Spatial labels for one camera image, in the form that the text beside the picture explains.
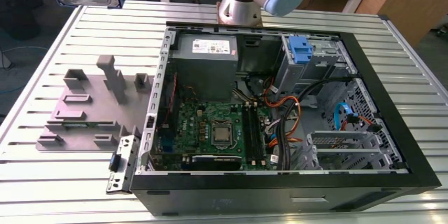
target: motherboard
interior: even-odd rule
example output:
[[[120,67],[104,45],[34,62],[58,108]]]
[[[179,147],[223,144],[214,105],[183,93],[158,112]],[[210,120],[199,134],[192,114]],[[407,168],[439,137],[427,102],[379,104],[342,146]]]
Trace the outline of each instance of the motherboard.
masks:
[[[226,167],[227,163],[228,170],[270,169],[263,133],[268,121],[270,108],[266,107],[183,103],[176,136],[160,139],[160,153],[154,157],[156,167],[160,170],[188,170],[188,164],[199,161],[194,158],[202,161],[210,158],[226,159],[228,162],[222,160],[220,166]]]

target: side panel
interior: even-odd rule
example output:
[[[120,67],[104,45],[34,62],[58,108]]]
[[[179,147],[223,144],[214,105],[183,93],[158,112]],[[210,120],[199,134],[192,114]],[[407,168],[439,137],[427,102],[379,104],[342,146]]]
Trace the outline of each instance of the side panel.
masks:
[[[419,177],[423,186],[440,186],[436,174],[430,166],[427,158],[406,125],[398,107],[382,84],[363,49],[354,34],[340,33],[348,54],[362,75],[367,90],[379,109],[378,116],[384,120],[386,126],[395,139],[404,162]]]
[[[155,216],[360,211],[398,197],[380,188],[279,188],[134,192]]]

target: metal bracket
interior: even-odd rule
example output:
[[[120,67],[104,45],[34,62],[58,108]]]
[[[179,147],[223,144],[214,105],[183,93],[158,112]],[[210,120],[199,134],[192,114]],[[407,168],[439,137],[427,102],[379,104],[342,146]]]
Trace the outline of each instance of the metal bracket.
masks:
[[[135,171],[140,139],[136,135],[120,139],[119,149],[111,158],[111,176],[107,194],[131,194],[131,179]]]

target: green circuit board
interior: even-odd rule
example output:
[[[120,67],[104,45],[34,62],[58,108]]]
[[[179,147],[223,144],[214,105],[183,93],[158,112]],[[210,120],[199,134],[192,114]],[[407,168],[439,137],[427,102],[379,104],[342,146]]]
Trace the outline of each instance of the green circuit board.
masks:
[[[263,125],[264,118],[270,115],[270,109],[259,108],[258,113],[260,125]],[[266,162],[266,165],[252,165],[246,162],[242,117],[242,104],[183,103],[179,111],[178,134],[174,141],[168,141],[167,143],[172,145],[172,148],[170,148],[170,152],[160,153],[163,155],[163,168],[167,170],[182,170],[179,164],[182,156],[186,155],[232,155],[243,158],[243,170],[270,169],[268,162]],[[214,145],[212,128],[216,125],[231,127],[232,144],[228,146]],[[260,139],[262,141],[264,140],[263,131],[260,131]]]

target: metal table surface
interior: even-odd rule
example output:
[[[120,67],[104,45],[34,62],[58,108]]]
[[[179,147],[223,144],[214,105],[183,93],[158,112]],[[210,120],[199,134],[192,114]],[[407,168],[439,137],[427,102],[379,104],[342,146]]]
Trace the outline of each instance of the metal table surface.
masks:
[[[266,26],[354,33],[443,186],[362,213],[155,218],[134,195],[106,195],[111,153],[40,153],[36,139],[70,68],[100,74],[100,54],[123,74],[155,74],[166,21],[216,22],[214,5],[128,1],[124,9],[74,14],[0,126],[0,223],[55,222],[448,222],[448,95],[394,25],[374,15],[295,11],[263,14]]]

